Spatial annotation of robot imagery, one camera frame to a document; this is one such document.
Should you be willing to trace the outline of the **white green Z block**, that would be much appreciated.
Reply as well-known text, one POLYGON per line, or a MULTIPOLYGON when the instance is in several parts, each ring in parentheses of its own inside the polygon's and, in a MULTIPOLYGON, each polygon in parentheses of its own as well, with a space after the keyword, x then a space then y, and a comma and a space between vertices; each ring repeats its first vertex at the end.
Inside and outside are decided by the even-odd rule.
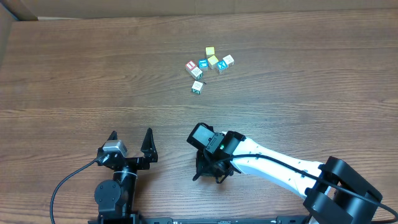
POLYGON ((200 95, 202 93, 202 89, 203 89, 203 83, 199 81, 194 81, 191 88, 192 92, 200 95))

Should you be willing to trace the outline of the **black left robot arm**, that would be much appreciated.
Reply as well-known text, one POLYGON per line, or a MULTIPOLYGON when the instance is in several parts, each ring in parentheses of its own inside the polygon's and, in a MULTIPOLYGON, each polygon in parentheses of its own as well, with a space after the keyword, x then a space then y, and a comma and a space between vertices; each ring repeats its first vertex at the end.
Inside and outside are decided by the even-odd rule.
POLYGON ((150 169, 158 161, 152 129, 148 128, 141 146, 141 157, 128 157, 127 148, 113 131, 98 149, 95 162, 113 171, 113 178, 104 180, 95 189, 98 217, 91 223, 140 223, 132 211, 139 170, 150 169))

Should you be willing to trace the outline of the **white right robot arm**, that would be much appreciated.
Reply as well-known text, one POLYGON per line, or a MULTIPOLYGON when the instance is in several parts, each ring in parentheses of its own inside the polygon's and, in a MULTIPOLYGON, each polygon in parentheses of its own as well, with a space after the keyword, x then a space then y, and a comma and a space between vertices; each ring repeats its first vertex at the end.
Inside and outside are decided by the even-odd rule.
POLYGON ((382 195, 345 161, 305 161, 272 151, 244 135, 201 126, 188 143, 197 148, 196 176, 221 183, 233 172, 263 177, 303 199, 310 223, 371 223, 382 195))

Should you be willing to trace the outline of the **white green pattern block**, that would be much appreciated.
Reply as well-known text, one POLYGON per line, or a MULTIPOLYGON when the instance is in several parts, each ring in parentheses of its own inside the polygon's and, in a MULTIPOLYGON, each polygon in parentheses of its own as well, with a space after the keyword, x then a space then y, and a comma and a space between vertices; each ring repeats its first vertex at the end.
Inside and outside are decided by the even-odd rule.
POLYGON ((190 71, 190 74, 196 81, 200 80, 203 77, 203 71, 198 67, 194 67, 190 71))

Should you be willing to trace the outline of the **red I block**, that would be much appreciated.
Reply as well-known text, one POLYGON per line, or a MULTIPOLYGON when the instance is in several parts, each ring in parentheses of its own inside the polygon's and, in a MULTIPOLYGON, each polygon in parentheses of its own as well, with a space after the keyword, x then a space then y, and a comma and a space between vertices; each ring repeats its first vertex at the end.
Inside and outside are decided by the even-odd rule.
POLYGON ((185 69, 187 72, 191 72, 195 67, 197 67, 197 65, 193 60, 190 60, 185 64, 185 69))

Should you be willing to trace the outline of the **blue letter block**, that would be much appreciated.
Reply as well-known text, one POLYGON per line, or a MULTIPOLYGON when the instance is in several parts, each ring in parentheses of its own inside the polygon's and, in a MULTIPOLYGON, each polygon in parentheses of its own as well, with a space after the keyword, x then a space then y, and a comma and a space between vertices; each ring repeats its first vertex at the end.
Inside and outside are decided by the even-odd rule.
POLYGON ((207 59, 201 59, 198 61, 198 68, 202 71, 208 70, 208 61, 207 59))

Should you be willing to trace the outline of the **blue X block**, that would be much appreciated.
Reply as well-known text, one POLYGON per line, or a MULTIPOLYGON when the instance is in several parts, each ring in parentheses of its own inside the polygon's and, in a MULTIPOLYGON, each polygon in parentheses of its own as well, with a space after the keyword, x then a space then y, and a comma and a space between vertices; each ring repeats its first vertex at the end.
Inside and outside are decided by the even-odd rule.
POLYGON ((224 73, 228 69, 228 64, 224 60, 220 60, 216 63, 216 68, 219 74, 224 73))

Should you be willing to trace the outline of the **yellow block near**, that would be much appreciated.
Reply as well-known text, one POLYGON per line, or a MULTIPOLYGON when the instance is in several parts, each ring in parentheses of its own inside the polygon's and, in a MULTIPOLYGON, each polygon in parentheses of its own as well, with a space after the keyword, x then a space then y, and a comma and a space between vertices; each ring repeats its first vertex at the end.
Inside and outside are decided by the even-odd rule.
POLYGON ((208 66, 213 70, 216 68, 216 64, 219 62, 218 58, 215 55, 207 58, 208 66))

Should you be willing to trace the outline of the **yellow block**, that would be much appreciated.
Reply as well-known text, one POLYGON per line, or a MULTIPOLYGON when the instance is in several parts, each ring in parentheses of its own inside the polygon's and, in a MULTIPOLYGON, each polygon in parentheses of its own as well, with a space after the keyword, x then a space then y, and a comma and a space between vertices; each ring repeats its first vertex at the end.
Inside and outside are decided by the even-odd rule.
POLYGON ((219 62, 218 58, 215 55, 207 58, 208 66, 213 70, 216 68, 216 64, 219 62))
POLYGON ((213 56, 215 54, 215 48, 214 47, 206 47, 205 48, 205 55, 206 58, 210 58, 211 56, 213 56))

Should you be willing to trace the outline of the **white block far right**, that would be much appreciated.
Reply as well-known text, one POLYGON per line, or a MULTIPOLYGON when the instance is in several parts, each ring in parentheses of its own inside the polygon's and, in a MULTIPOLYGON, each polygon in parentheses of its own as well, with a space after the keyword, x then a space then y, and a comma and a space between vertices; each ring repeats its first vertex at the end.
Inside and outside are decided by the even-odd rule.
POLYGON ((234 65, 234 58, 231 55, 223 57, 223 61, 226 62, 227 67, 231 67, 234 65))

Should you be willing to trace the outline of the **yellow block far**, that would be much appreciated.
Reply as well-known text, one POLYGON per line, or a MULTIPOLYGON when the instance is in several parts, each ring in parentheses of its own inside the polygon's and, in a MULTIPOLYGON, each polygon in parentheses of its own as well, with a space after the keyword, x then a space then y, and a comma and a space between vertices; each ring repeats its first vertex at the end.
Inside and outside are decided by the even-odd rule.
POLYGON ((213 56, 215 54, 215 48, 214 47, 206 47, 205 48, 205 55, 206 58, 210 58, 211 56, 213 56))

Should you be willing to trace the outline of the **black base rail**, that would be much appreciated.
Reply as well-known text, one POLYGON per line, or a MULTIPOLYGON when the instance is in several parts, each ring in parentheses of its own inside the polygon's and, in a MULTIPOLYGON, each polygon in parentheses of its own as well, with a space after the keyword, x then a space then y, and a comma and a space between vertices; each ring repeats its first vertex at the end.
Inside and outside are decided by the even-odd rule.
POLYGON ((318 224, 314 218, 306 215, 278 216, 275 218, 196 218, 173 219, 169 217, 144 218, 142 215, 132 215, 126 219, 108 219, 100 217, 89 220, 87 224, 133 223, 133 224, 318 224))

